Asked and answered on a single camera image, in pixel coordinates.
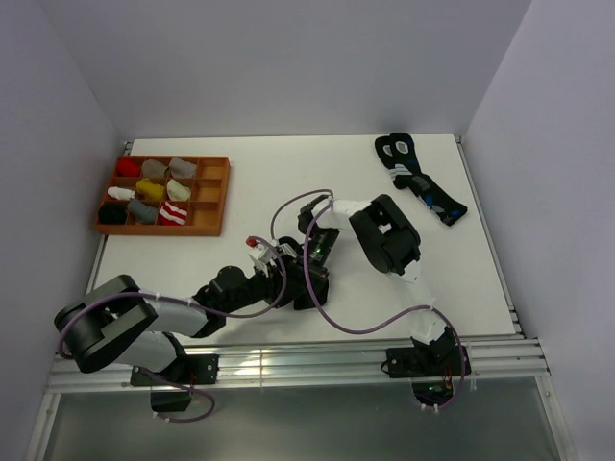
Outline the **red white striped sock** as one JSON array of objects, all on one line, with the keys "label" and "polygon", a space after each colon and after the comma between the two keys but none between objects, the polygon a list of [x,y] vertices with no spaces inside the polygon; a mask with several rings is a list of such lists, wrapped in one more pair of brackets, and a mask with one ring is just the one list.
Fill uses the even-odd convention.
[{"label": "red white striped sock", "polygon": [[188,216],[188,207],[185,202],[165,201],[160,205],[158,224],[162,226],[184,226]]}]

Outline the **orange compartment tray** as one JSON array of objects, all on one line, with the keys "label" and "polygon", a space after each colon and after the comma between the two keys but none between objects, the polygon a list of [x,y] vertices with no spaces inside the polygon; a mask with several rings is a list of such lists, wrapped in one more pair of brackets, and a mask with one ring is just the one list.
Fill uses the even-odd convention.
[{"label": "orange compartment tray", "polygon": [[95,227],[104,235],[219,236],[230,173],[226,157],[123,156]]}]

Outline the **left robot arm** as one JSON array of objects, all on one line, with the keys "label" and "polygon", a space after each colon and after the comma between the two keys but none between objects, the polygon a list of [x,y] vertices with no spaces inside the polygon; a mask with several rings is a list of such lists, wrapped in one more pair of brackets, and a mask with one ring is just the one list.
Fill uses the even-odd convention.
[{"label": "left robot arm", "polygon": [[120,275],[57,314],[58,354],[75,361],[84,374],[125,363],[176,383],[187,371],[176,333],[209,337],[229,318],[248,318],[238,312],[244,307],[268,303],[250,314],[254,318],[285,304],[291,286],[288,271],[278,264],[257,269],[250,277],[238,267],[226,266],[187,299],[147,292],[132,277]]}]

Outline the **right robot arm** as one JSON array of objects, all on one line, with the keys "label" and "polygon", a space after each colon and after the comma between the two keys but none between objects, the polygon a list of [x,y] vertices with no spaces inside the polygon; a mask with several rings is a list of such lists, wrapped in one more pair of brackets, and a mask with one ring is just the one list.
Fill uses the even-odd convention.
[{"label": "right robot arm", "polygon": [[[417,366],[429,375],[439,373],[448,364],[450,354],[462,350],[455,328],[434,306],[434,296],[422,271],[420,235],[390,196],[381,194],[368,202],[321,195],[301,208],[298,228],[305,236],[302,262],[307,293],[332,327],[352,335],[366,335],[407,316],[409,336],[417,349]],[[355,235],[371,266],[395,280],[399,292],[408,296],[412,305],[368,329],[345,328],[325,312],[309,270],[326,260],[341,231]]]}]

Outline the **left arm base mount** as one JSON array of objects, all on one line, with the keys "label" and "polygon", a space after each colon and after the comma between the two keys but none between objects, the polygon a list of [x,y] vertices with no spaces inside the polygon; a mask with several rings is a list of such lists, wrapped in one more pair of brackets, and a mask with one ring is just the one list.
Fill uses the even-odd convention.
[{"label": "left arm base mount", "polygon": [[[161,372],[134,366],[130,385],[150,388],[150,407],[156,418],[175,424],[194,423],[211,416],[216,407],[213,395],[201,386],[216,383],[218,362],[218,354],[207,353],[183,356]],[[182,416],[197,400],[206,401],[209,408],[198,416]]]}]

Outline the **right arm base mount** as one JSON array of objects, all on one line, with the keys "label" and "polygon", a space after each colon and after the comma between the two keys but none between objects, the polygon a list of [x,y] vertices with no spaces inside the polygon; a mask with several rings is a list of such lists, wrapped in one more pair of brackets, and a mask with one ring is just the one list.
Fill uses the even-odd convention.
[{"label": "right arm base mount", "polygon": [[453,345],[445,352],[436,347],[419,345],[389,348],[380,365],[390,379],[409,379],[413,397],[425,409],[439,411],[455,396],[455,379],[472,373],[464,346]]}]

